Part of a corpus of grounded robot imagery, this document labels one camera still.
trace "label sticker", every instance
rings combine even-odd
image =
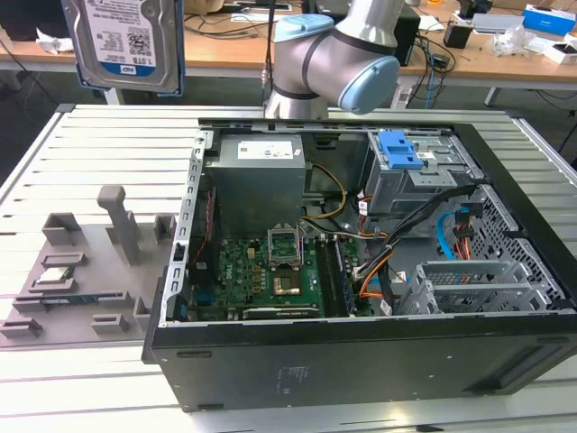
[[[359,202],[359,213],[365,216],[369,215],[369,205],[366,201]]]
[[[68,299],[45,299],[42,301],[44,304],[69,304]]]
[[[142,0],[85,0],[85,6],[102,66],[116,74],[150,75],[156,67],[154,36],[152,24],[142,15]]]
[[[391,279],[390,282],[407,282],[407,274],[405,271],[395,272],[395,278]]]
[[[274,379],[274,391],[277,394],[292,394],[304,388],[310,375],[308,365],[298,367],[280,367]]]
[[[421,160],[436,160],[435,154],[432,152],[417,152],[417,156]]]
[[[291,142],[240,142],[239,160],[292,160]]]
[[[380,302],[380,311],[382,311],[382,314],[385,316],[390,316],[393,312],[393,309],[390,307],[389,303],[383,299]]]

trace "power connector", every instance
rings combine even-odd
[[[446,69],[447,66],[449,66],[449,61],[451,61],[451,59],[448,56],[444,56],[443,54],[431,55],[431,63],[435,68]]]

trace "aluminum slatted table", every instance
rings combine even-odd
[[[0,189],[0,320],[26,279],[50,212],[107,223],[99,188],[120,183],[138,222],[179,212],[191,137],[201,116],[260,117],[257,108],[77,106],[57,113]],[[333,112],[333,118],[348,116]],[[577,254],[575,173],[523,120],[501,112],[382,111],[371,119],[466,122],[511,170]],[[577,357],[512,396],[273,410],[182,412],[142,344],[0,352],[0,431],[551,432],[577,430]]]

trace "floor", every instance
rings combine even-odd
[[[17,93],[0,90],[0,184],[10,174],[22,158],[42,127],[46,124],[56,106],[35,85],[30,78],[20,74],[22,89]],[[74,74],[42,73],[38,77],[41,84],[61,103],[104,104],[102,98],[81,88]],[[486,110],[483,104],[487,88],[447,87],[438,97],[435,108]],[[557,97],[569,97],[571,92],[549,92]],[[421,89],[419,96],[425,97]],[[181,98],[161,98],[142,92],[126,92],[124,98],[132,104],[178,104],[202,106],[257,106],[261,102],[261,82],[248,78],[187,78],[185,96]],[[526,118],[543,137],[558,148],[564,137],[577,122],[569,117],[570,109],[577,108],[577,97],[553,99],[559,107],[545,102],[535,91],[503,90],[492,108],[506,110]],[[411,108],[424,108],[425,101],[414,99]],[[577,156],[577,133],[568,142],[563,156],[572,161]]]

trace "green circuit board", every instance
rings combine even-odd
[[[282,252],[279,255],[294,252],[294,237],[276,239],[274,248],[277,253]],[[355,243],[343,240],[342,251],[345,265],[352,269],[358,262]],[[314,240],[303,242],[302,254],[297,271],[290,267],[272,270],[266,238],[224,239],[220,246],[214,302],[196,308],[195,320],[227,320],[231,314],[241,314],[247,307],[314,308],[319,309],[320,317],[323,317]],[[298,286],[298,293],[279,295],[275,292],[275,287],[279,288],[279,278],[286,275],[293,278],[291,287]]]

